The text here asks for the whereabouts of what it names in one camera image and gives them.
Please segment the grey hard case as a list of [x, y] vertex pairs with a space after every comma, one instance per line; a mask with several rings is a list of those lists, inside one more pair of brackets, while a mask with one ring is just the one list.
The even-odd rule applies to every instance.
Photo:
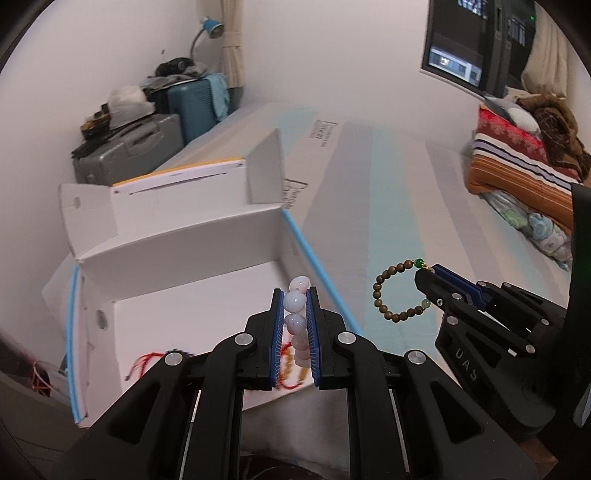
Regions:
[[183, 149], [180, 119], [156, 114], [130, 124], [88, 155], [73, 159], [78, 183], [113, 186], [151, 173]]

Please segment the dark monitor screen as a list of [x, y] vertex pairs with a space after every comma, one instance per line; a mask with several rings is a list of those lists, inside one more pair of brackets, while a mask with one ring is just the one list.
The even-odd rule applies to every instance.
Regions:
[[422, 67], [480, 95], [522, 87], [536, 32], [533, 1], [433, 0]]

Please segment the floral patterned blanket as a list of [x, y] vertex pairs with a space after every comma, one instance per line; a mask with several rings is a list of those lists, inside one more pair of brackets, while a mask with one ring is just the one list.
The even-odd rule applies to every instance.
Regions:
[[542, 254], [565, 271], [572, 269], [571, 234], [550, 217], [538, 213], [511, 194], [495, 190], [481, 197], [515, 230]]

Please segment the striped bed sheet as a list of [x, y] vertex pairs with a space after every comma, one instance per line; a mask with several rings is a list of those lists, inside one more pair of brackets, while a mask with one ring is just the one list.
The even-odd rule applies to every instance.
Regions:
[[400, 132], [301, 107], [252, 105], [192, 140], [169, 166], [242, 157], [271, 130], [283, 143], [284, 206], [379, 348], [435, 353], [438, 309], [393, 323], [370, 295], [379, 273], [407, 259], [567, 304], [569, 274], [469, 193], [465, 160]]

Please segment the beige curtain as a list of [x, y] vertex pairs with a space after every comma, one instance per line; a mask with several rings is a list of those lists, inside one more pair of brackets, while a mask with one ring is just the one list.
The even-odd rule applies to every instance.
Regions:
[[224, 33], [221, 70], [229, 88], [245, 86], [245, 60], [242, 52], [243, 0], [221, 0]]

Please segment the blue desk lamp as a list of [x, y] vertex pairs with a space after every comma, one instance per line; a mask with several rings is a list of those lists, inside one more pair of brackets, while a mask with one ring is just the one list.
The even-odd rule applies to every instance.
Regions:
[[224, 23], [209, 16], [205, 16], [201, 21], [201, 28], [197, 35], [191, 41], [189, 47], [189, 57], [193, 62], [197, 62], [197, 46], [200, 39], [207, 35], [209, 39], [221, 38], [224, 34]]

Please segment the brown fuzzy blanket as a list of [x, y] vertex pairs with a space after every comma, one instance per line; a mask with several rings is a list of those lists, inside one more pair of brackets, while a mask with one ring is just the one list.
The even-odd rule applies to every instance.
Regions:
[[578, 137], [578, 123], [566, 103], [555, 95], [540, 94], [520, 98], [517, 104], [536, 120], [550, 165], [576, 171], [584, 183], [590, 174], [590, 154]]

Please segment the striped orange red pillow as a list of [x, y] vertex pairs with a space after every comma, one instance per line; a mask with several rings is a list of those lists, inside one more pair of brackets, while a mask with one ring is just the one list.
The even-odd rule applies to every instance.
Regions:
[[554, 167], [541, 140], [479, 106], [466, 186], [472, 194], [502, 190], [566, 230], [573, 229], [572, 168]]

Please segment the teal suitcase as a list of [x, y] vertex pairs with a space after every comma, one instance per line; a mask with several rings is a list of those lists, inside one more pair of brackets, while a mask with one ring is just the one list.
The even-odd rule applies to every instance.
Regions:
[[211, 131], [229, 114], [228, 85], [221, 73], [173, 83], [155, 92], [153, 101], [159, 113], [179, 117], [184, 144]]

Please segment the blue yellow cardboard box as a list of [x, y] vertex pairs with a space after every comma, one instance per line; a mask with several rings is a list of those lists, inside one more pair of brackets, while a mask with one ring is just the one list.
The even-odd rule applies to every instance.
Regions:
[[356, 319], [304, 234], [335, 153], [279, 130], [216, 140], [211, 159], [113, 187], [63, 184], [70, 252], [42, 291], [65, 336], [66, 396], [91, 426], [159, 352], [211, 350], [307, 276], [351, 329]]

